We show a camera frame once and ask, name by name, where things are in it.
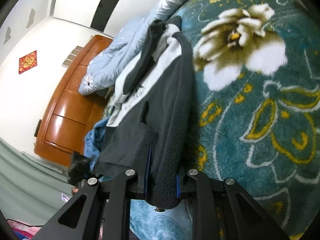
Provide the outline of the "black remote on headboard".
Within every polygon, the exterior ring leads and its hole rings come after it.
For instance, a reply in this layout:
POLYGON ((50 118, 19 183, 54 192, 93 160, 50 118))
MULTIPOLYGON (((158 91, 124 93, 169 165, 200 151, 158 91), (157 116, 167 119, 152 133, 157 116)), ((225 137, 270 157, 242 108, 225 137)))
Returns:
POLYGON ((42 120, 40 119, 37 123, 36 129, 35 129, 35 133, 34 133, 34 137, 37 137, 39 130, 40 130, 40 126, 41 126, 41 122, 42 120))

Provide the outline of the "white black-striped wardrobe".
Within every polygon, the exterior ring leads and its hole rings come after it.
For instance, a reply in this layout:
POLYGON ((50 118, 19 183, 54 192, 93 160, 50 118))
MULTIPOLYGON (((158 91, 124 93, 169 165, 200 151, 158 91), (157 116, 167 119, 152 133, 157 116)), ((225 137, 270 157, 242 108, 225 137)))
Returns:
POLYGON ((160 0, 54 0, 55 18, 114 37, 128 20, 147 15, 160 0))

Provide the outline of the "white wall switch panel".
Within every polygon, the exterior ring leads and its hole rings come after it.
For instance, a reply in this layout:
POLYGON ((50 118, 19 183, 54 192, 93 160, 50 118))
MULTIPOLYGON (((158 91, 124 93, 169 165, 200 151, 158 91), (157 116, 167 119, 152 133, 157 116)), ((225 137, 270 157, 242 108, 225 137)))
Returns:
POLYGON ((75 58, 79 55, 80 51, 82 51, 82 49, 83 48, 81 46, 76 46, 67 56, 67 58, 63 61, 62 66, 65 68, 69 68, 75 60, 75 58))

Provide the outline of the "blue fleece garment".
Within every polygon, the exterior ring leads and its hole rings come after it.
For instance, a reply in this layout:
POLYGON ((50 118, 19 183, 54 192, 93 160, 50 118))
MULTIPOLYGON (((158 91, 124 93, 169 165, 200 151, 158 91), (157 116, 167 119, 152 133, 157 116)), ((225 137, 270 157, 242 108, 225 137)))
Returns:
POLYGON ((105 136, 105 127, 109 116, 98 121, 93 128, 85 135, 84 156, 90 159, 89 168, 93 171, 95 163, 100 155, 105 136))

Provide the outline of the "black and white fleece jacket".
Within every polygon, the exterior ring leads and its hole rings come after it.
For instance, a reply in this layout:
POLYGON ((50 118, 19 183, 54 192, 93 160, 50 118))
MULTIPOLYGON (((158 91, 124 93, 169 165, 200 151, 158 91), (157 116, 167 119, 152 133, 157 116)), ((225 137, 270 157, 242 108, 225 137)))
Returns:
POLYGON ((182 19, 155 21, 142 50, 117 77, 114 109, 93 172, 114 178, 136 169, 146 154, 146 201, 179 204, 176 177, 188 127, 193 86, 192 51, 182 19))

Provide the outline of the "wooden headboard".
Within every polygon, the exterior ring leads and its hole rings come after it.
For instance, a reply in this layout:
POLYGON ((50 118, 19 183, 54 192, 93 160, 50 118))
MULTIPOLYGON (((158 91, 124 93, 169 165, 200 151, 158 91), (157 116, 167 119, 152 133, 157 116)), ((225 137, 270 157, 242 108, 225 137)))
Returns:
POLYGON ((88 63, 111 44, 95 35, 84 46, 57 85, 42 118, 34 152, 56 164, 69 167, 74 152, 83 154, 85 135, 102 119, 106 100, 78 92, 88 63))

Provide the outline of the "red wall decoration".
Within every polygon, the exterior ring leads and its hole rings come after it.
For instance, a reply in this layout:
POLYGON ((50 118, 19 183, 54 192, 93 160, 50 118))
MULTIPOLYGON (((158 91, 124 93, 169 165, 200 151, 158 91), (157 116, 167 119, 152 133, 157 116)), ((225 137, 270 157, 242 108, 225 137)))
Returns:
POLYGON ((26 72, 36 66, 37 66, 37 51, 35 50, 19 58, 18 73, 22 74, 23 72, 26 72))

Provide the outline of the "light blue floral quilt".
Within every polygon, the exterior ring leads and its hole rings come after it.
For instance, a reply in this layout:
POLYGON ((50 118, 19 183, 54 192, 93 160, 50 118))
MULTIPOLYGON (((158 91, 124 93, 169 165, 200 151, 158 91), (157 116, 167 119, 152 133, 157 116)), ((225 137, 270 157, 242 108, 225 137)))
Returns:
POLYGON ((113 86, 121 71, 141 51, 150 24, 168 20, 187 1, 160 0, 147 15, 129 20, 111 44, 88 63, 78 92, 89 95, 113 86))

